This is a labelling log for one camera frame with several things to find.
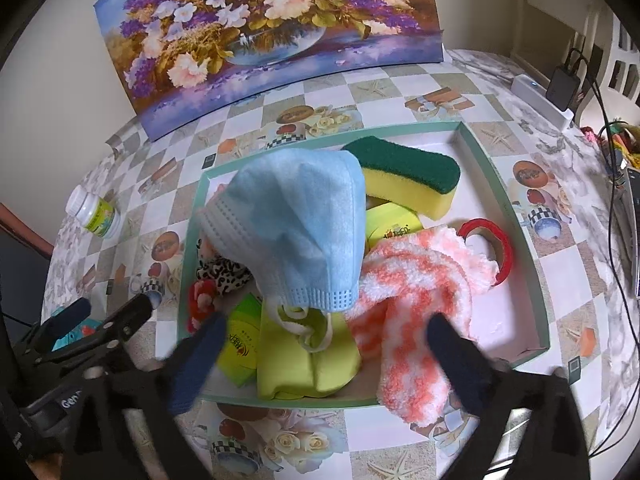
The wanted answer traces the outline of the red tape roll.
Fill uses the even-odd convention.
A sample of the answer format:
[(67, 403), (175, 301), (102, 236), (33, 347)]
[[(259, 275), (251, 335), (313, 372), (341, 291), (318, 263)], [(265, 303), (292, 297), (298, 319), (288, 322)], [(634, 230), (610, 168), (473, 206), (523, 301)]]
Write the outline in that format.
[(483, 218), (471, 219), (462, 223), (458, 235), (465, 244), (498, 266), (496, 285), (509, 277), (514, 265), (514, 250), (510, 238), (497, 223)]

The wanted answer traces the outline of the pink white fuzzy cloth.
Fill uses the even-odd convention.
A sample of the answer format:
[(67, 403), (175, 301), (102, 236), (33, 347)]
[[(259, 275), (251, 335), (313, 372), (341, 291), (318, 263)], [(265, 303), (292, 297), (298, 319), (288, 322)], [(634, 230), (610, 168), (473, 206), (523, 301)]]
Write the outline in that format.
[(473, 299), (494, 286), (497, 271), (449, 226), (381, 240), (364, 257), (346, 324), (360, 356), (380, 360), (378, 402), (407, 424), (431, 425), (449, 396), (425, 342), (428, 320), (441, 313), (466, 336)]

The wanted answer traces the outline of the patterned tablecloth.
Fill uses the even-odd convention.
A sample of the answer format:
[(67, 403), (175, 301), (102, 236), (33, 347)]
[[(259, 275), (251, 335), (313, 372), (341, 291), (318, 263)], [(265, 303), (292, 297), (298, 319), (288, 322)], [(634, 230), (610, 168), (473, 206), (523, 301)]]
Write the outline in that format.
[[(482, 52), (291, 84), (156, 142), (131, 126), (82, 181), (119, 215), (62, 224), (44, 316), (104, 320), (148, 295), (128, 342), (168, 356), (216, 313), (255, 311), (178, 419), (216, 479), (437, 479), (478, 434), (423, 334), (442, 311), (521, 372), (567, 374), (606, 465), (639, 387), (638, 304), (603, 142), (556, 128)], [(407, 89), (402, 78), (416, 86)]]

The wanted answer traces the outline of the white pill bottle green label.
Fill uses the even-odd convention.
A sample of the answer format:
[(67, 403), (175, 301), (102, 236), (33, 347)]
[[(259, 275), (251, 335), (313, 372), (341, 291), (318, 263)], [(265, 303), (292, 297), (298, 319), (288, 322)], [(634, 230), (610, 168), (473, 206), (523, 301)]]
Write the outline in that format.
[(117, 209), (99, 195), (88, 192), (81, 184), (76, 185), (70, 193), (65, 211), (97, 237), (109, 238), (119, 226)]

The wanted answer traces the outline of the black power adapter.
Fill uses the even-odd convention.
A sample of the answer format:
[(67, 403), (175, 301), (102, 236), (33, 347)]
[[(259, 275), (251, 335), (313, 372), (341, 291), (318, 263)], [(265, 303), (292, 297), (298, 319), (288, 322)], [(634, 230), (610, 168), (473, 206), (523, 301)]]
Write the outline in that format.
[(564, 66), (556, 66), (546, 90), (546, 99), (561, 112), (574, 102), (579, 89), (579, 77)]

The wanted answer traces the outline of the pink fabric scrunchie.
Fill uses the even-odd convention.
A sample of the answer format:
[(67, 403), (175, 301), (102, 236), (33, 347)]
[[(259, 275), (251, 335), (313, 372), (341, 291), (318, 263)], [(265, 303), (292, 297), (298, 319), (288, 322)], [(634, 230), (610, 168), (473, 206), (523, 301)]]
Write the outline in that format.
[[(216, 191), (214, 192), (213, 196), (207, 201), (206, 205), (209, 205), (209, 203), (215, 197), (217, 197), (226, 187), (227, 185), (225, 184), (218, 185)], [(217, 249), (212, 245), (203, 228), (200, 229), (200, 249), (198, 250), (198, 255), (204, 262), (212, 261), (218, 256)]]

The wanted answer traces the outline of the green tissue pack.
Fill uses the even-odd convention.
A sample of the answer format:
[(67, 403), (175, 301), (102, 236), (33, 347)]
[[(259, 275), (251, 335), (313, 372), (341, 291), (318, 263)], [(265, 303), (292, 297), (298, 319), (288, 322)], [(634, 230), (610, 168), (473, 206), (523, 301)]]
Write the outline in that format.
[(262, 304), (252, 294), (247, 294), (228, 317), (227, 338), (217, 367), (235, 387), (245, 386), (257, 375), (261, 319)]

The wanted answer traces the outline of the white shelf unit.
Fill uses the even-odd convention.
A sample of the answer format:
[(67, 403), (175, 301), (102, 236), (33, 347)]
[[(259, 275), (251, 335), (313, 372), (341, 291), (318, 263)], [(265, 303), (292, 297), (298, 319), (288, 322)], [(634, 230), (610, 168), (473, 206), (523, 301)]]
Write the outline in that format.
[(516, 0), (511, 58), (541, 84), (571, 47), (594, 64), (613, 118), (639, 122), (639, 45), (604, 0)]

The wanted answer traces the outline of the red white small plush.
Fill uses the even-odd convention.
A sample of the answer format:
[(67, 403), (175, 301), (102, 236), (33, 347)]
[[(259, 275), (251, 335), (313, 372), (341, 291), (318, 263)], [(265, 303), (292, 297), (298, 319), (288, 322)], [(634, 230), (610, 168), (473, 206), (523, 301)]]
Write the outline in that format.
[(218, 290), (213, 280), (198, 280), (194, 282), (188, 292), (189, 319), (188, 331), (197, 332), (216, 311), (214, 300)]

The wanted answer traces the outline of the floral canvas painting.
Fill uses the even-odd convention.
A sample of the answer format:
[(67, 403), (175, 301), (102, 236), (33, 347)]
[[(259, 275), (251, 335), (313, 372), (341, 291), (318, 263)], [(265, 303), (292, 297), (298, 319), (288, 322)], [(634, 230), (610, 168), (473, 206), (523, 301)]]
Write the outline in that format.
[(444, 57), (435, 0), (98, 0), (94, 12), (153, 141), (287, 84)]

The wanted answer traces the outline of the white power strip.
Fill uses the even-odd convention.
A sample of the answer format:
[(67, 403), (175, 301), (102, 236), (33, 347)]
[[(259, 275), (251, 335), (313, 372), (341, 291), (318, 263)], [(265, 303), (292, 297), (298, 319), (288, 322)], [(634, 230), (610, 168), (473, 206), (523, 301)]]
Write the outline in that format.
[(569, 108), (560, 110), (552, 104), (546, 97), (546, 89), (533, 78), (526, 74), (516, 75), (512, 80), (511, 92), (533, 107), (536, 112), (561, 132), (570, 128), (574, 113)]

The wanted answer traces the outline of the light blue face mask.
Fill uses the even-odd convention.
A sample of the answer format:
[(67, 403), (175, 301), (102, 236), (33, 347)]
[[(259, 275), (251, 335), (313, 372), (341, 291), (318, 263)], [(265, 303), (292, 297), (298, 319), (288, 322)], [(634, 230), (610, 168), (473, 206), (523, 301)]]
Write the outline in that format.
[(270, 318), (310, 352), (333, 330), (302, 325), (311, 310), (346, 312), (358, 299), (366, 246), (366, 185), (346, 151), (281, 148), (251, 160), (196, 214), (218, 254), (246, 266)]

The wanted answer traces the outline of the black white leopard scrunchie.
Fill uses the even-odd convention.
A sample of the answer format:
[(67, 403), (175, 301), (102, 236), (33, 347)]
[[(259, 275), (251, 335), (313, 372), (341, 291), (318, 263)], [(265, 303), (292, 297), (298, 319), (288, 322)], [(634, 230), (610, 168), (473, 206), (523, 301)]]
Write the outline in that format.
[(210, 259), (198, 259), (196, 278), (198, 280), (212, 280), (218, 294), (226, 296), (248, 284), (253, 279), (253, 275), (246, 266), (221, 256), (215, 256)]

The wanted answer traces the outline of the green yellow sponge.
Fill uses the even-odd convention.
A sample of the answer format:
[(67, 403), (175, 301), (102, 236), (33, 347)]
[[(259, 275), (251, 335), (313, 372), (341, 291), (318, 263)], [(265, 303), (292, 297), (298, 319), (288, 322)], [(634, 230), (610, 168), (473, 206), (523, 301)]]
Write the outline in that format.
[(450, 209), (461, 177), (450, 156), (410, 148), (377, 136), (347, 143), (362, 169), (367, 196), (403, 206), (432, 220)]

